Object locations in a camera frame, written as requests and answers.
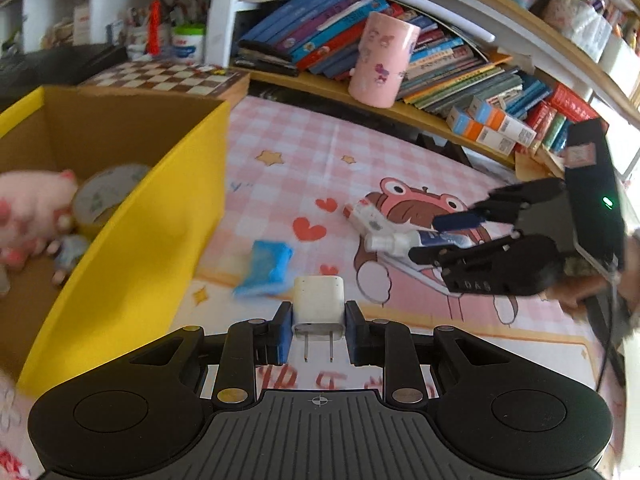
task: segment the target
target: pink tumbler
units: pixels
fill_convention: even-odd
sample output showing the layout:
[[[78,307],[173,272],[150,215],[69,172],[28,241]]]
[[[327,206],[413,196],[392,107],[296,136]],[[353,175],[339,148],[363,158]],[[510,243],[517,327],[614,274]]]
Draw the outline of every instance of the pink tumbler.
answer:
[[[414,51],[420,28],[380,12],[367,18],[349,94],[376,108],[391,108]]]

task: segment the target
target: purple book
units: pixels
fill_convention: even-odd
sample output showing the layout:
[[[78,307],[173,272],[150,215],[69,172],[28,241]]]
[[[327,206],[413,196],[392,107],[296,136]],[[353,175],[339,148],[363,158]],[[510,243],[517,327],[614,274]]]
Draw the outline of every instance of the purple book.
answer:
[[[314,35],[317,32],[316,28],[322,25],[326,20],[359,1],[360,0],[341,0],[319,16],[316,16],[314,19],[309,20],[298,27],[291,34],[288,34],[284,40],[276,45],[276,48],[281,52],[291,52],[297,46],[300,46],[300,44],[304,43]]]

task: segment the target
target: pink plush toy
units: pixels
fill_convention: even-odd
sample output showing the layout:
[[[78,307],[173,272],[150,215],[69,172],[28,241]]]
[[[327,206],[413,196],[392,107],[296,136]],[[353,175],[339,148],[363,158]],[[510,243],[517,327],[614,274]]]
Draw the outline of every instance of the pink plush toy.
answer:
[[[77,190],[71,170],[0,174],[0,264],[20,270],[48,241],[71,231]]]

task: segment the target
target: hand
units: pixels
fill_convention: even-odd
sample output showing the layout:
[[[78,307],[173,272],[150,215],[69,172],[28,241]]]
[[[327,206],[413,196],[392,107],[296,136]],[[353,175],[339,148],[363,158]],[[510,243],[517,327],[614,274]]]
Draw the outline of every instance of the hand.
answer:
[[[582,300],[607,288],[607,281],[600,275],[573,277],[565,276],[560,282],[545,291],[548,300],[558,300],[560,307],[571,317],[584,316]],[[625,270],[620,276],[618,293],[626,299],[630,311],[640,304],[640,242],[635,238],[626,239]]]

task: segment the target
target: power adapter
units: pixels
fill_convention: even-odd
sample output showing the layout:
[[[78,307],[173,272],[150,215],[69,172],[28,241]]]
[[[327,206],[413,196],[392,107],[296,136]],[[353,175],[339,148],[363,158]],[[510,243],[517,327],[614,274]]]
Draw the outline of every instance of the power adapter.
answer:
[[[344,336],[344,282],[340,276],[299,276],[293,285],[293,334],[305,340],[328,341],[334,360],[334,341]]]

